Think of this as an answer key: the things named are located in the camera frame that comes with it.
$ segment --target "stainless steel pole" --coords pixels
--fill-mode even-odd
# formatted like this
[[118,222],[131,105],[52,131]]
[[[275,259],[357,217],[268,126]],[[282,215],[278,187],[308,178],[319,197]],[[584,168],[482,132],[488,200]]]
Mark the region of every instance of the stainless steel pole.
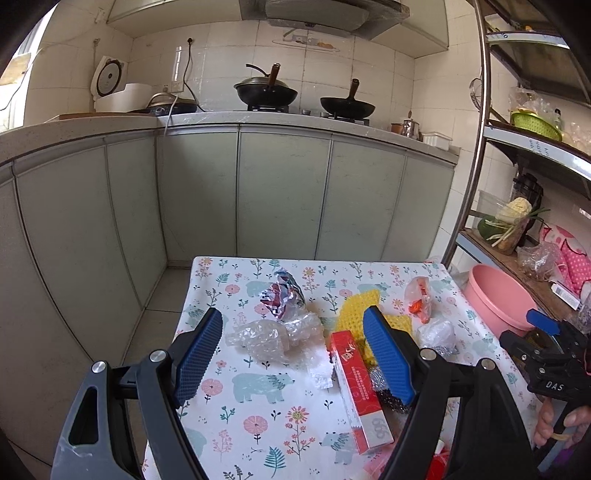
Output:
[[476,10],[476,22],[478,24],[478,37],[480,41],[480,62],[482,65],[480,75],[482,78],[482,97],[480,98],[480,118],[478,123],[478,137],[476,138],[476,148],[474,158],[472,159],[472,168],[470,168],[470,177],[466,186],[466,194],[460,207],[460,213],[457,216],[456,224],[452,230],[452,236],[449,239],[442,263],[446,268],[452,262],[453,254],[456,251],[456,238],[460,230],[466,224],[468,213],[472,208],[476,188],[478,188],[478,179],[482,170],[482,161],[484,160],[484,151],[486,148],[486,138],[484,138],[484,128],[488,123],[491,110],[491,52],[486,40],[485,20],[482,14],[480,0],[473,0],[474,10]]

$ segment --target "red and white box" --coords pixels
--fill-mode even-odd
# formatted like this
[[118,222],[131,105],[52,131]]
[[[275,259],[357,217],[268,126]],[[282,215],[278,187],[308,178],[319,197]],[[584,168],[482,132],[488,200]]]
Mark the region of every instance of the red and white box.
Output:
[[358,452],[392,443],[394,438],[351,332],[333,333],[330,350]]

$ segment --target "power cord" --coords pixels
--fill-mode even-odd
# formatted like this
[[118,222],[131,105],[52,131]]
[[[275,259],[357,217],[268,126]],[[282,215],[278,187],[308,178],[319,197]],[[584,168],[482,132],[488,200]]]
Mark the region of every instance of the power cord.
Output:
[[195,94],[191,90],[191,87],[189,86],[189,84],[187,84],[187,70],[189,69],[189,64],[193,63],[193,57],[191,56],[191,45],[193,44],[193,39],[191,37],[189,37],[187,39],[187,43],[189,44],[189,59],[187,61],[187,66],[185,67],[185,71],[183,73],[183,85],[185,85],[185,87],[187,87],[189,89],[189,92],[191,92],[191,95],[193,96],[193,100],[195,100],[195,103],[197,104],[197,108],[199,108],[202,112],[204,112],[205,110],[203,110],[201,105],[199,105],[199,102],[197,101],[197,97],[195,96]]

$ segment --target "yellow sponge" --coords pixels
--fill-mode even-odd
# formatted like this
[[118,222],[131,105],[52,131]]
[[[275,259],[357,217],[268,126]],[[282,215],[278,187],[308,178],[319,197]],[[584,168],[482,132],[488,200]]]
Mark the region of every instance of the yellow sponge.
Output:
[[[379,296],[379,290],[368,290],[347,298],[341,307],[335,327],[335,332],[351,331],[367,366],[375,366],[378,363],[363,335],[363,313],[368,307],[379,303]],[[392,328],[404,330],[412,335],[413,324],[408,315],[384,315],[384,318]]]

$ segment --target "range hood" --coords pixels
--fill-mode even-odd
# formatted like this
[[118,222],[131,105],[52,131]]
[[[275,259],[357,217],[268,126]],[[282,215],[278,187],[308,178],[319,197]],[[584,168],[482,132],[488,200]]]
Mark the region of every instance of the range hood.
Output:
[[243,20],[371,40],[410,16],[394,0],[239,0]]

